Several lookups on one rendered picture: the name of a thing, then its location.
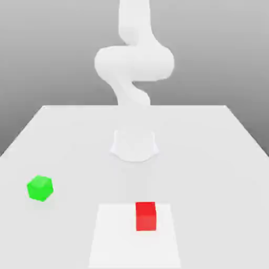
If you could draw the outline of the small red cube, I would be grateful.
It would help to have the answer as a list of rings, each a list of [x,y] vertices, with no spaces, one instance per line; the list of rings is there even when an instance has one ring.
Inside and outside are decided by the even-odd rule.
[[[136,230],[155,231],[157,211],[155,202],[136,202]]]

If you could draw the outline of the small green cube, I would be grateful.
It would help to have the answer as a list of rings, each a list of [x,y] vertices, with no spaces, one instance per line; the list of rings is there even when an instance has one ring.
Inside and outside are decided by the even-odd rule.
[[[28,196],[37,201],[46,201],[54,192],[51,178],[37,175],[27,183]]]

